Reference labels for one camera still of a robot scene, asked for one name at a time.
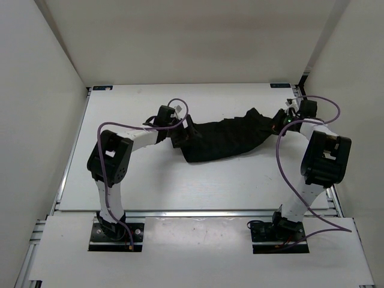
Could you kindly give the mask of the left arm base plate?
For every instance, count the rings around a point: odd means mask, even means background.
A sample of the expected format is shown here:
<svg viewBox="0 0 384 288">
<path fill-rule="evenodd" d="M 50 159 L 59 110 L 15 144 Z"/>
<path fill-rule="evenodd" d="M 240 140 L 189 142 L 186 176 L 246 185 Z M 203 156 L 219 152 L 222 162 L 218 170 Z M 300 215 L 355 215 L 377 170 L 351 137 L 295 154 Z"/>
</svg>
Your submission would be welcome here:
<svg viewBox="0 0 384 288">
<path fill-rule="evenodd" d="M 95 217 L 89 237 L 88 251 L 92 252 L 124 252 L 140 253 L 143 249 L 143 238 L 145 234 L 145 224 L 143 222 L 126 222 L 130 229 L 133 239 L 127 230 L 122 227 L 117 234 L 104 227 Z"/>
</svg>

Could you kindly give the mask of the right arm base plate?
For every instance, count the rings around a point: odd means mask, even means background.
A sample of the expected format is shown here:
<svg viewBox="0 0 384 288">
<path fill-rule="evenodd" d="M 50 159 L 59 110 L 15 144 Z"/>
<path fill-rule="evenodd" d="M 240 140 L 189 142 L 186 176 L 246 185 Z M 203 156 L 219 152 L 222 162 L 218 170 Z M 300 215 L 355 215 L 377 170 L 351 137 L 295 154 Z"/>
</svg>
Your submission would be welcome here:
<svg viewBox="0 0 384 288">
<path fill-rule="evenodd" d="M 253 254 L 307 254 L 310 252 L 302 222 L 292 222 L 275 212 L 270 222 L 250 220 Z"/>
</svg>

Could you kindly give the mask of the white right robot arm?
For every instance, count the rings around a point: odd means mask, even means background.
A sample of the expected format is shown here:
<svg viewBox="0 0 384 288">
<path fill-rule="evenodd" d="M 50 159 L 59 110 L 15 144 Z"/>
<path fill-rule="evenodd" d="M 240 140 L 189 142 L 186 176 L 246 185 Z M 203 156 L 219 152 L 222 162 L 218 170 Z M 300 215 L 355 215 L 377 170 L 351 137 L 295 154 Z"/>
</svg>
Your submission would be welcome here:
<svg viewBox="0 0 384 288">
<path fill-rule="evenodd" d="M 272 129 L 277 134 L 275 155 L 278 169 L 282 169 L 280 144 L 288 131 L 300 133 L 308 140 L 300 166 L 297 186 L 286 181 L 293 194 L 280 205 L 272 216 L 269 232 L 275 239 L 282 240 L 301 229 L 306 212 L 317 197 L 326 189 L 339 184 L 346 174 L 352 141 L 348 137 L 332 132 L 327 122 L 317 118 L 317 98 L 301 98 L 299 106 L 287 101 L 287 109 L 279 110 L 277 122 Z"/>
</svg>

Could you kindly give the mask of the black pleated skirt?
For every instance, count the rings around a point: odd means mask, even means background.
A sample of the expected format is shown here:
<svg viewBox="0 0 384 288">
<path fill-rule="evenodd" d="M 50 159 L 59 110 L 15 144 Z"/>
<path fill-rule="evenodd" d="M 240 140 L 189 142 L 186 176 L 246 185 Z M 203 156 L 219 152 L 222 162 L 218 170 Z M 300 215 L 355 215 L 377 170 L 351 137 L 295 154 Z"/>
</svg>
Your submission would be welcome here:
<svg viewBox="0 0 384 288">
<path fill-rule="evenodd" d="M 188 163 L 221 160 L 250 152 L 276 135 L 283 114 L 284 110 L 279 110 L 269 118 L 252 108 L 243 117 L 203 124 L 196 124 L 187 116 L 187 127 L 178 126 L 169 137 Z"/>
</svg>

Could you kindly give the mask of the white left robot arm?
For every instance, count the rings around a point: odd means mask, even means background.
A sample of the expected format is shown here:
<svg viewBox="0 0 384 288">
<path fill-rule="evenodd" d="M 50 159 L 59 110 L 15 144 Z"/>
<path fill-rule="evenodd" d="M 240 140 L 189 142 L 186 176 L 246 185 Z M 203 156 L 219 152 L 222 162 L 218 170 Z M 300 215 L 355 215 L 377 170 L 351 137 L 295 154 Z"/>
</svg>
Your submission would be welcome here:
<svg viewBox="0 0 384 288">
<path fill-rule="evenodd" d="M 113 241 L 129 240 L 134 245 L 133 233 L 126 224 L 121 200 L 121 182 L 128 172 L 131 154 L 147 146 L 156 145 L 181 131 L 190 120 L 189 108 L 183 118 L 179 106 L 162 105 L 158 114 L 141 127 L 104 122 L 97 129 L 97 142 L 89 156 L 87 169 L 95 181 L 100 211 L 97 220 L 102 231 Z"/>
</svg>

